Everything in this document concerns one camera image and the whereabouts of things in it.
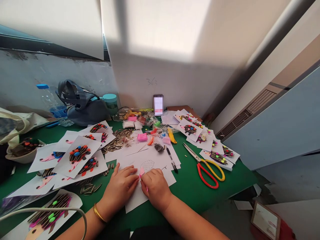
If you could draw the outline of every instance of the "green tablecloth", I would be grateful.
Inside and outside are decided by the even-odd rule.
[[[113,131],[122,128],[122,122],[109,121],[108,124],[113,127]],[[79,126],[70,126],[62,127],[56,126],[51,129],[40,128],[38,130],[27,133],[24,137],[35,137],[43,142],[49,144],[59,141],[59,139],[64,135],[66,130],[79,131],[83,127]],[[171,192],[188,204],[193,210],[198,213],[202,213],[205,210],[209,209],[215,203],[228,199],[229,197],[241,192],[242,190],[252,186],[257,183],[257,179],[254,174],[243,165],[243,163],[238,160],[237,164],[233,167],[233,171],[229,172],[224,170],[226,180],[224,182],[219,182],[219,188],[214,190],[207,187],[200,179],[198,175],[198,170],[196,166],[195,159],[190,155],[190,153],[182,145],[183,142],[186,142],[191,149],[198,154],[200,152],[199,148],[196,148],[192,144],[186,141],[185,135],[182,133],[175,133],[174,137],[177,144],[174,145],[174,149],[181,161],[181,169],[179,173],[176,174],[173,172],[174,177],[177,182],[170,186]],[[17,169],[14,175],[12,175],[6,182],[0,185],[0,198],[6,197],[8,194],[23,186],[27,181],[31,180],[35,173],[27,174],[31,164],[18,164]],[[219,171],[213,168],[214,171],[220,175]],[[209,182],[213,183],[213,180],[203,174],[204,178]],[[86,212],[88,211],[95,202],[98,202],[104,192],[105,187],[107,186],[110,180],[111,174],[108,174],[107,177],[102,175],[97,175],[94,177],[92,183],[100,184],[102,186],[100,189],[90,196],[80,195],[79,186],[66,186],[66,190],[75,192],[78,194],[83,202],[81,209]],[[38,201],[29,204],[26,207],[40,207],[47,203],[56,193],[52,193]],[[0,223],[0,237],[5,235],[16,225],[22,222],[25,218],[30,216],[30,213],[19,214],[9,218],[8,220]],[[70,227],[80,215],[75,213],[52,237],[56,238],[68,227]],[[132,231],[136,228],[148,225],[163,225],[168,224],[165,218],[153,208],[149,201],[135,208],[133,211],[128,214],[125,213],[125,209],[121,209],[119,213],[112,219],[112,221],[107,225],[107,228],[110,231],[119,231],[123,229],[130,228]]]

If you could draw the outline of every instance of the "black pen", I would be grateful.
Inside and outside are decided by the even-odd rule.
[[[174,163],[174,161],[173,161],[173,159],[172,159],[172,157],[171,157],[171,153],[170,153],[170,150],[169,150],[168,147],[167,147],[167,152],[168,152],[168,154],[169,154],[169,156],[170,156],[170,158],[171,158],[171,164],[172,164],[172,166],[173,166],[174,172],[178,173],[178,169],[177,169],[176,164]]]

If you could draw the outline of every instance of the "plastic water bottle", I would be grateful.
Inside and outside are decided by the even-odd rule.
[[[47,106],[48,110],[53,116],[59,121],[61,126],[68,127],[74,122],[67,118],[67,106],[61,101],[57,101],[54,95],[51,93],[50,88],[47,84],[37,84],[37,88],[41,89],[41,99]]]

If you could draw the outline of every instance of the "scissors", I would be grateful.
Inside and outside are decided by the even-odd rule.
[[[223,182],[226,177],[224,176],[224,172],[222,171],[222,169],[215,163],[215,162],[212,162],[210,160],[204,160],[202,158],[199,158],[198,155],[196,155],[194,153],[194,151],[191,150],[191,148],[188,147],[188,145],[186,145],[185,143],[183,143],[184,147],[189,151],[189,153],[191,153],[191,155],[198,161],[197,163],[197,167],[198,167],[198,173],[199,173],[199,176],[201,178],[201,180],[209,187],[209,188],[213,188],[213,189],[217,189],[219,187],[219,184],[217,182],[217,180],[200,164],[201,162],[204,162],[207,167],[210,169],[210,171],[213,173],[213,175],[221,182]],[[218,177],[217,174],[212,170],[212,168],[209,166],[209,163],[215,165],[221,172],[222,174],[222,178]],[[214,182],[216,183],[215,186],[211,186],[209,183],[206,182],[206,180],[204,180],[203,176],[202,176],[202,173],[201,173],[201,169],[209,176],[212,178],[212,180],[214,180]]]

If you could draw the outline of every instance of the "person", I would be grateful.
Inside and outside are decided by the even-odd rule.
[[[118,163],[110,178],[101,200],[96,204],[96,210],[105,222],[109,222],[133,194],[139,176],[134,173],[137,168],[128,166],[119,171]],[[174,196],[160,169],[151,169],[141,177],[143,193],[149,198],[151,204],[167,219],[175,231],[188,240],[228,239],[216,227],[193,211],[188,205]],[[104,229],[105,223],[91,208],[86,213],[87,234],[85,240],[95,239]],[[69,229],[62,233],[57,240],[81,239],[83,237],[84,220],[81,217]]]

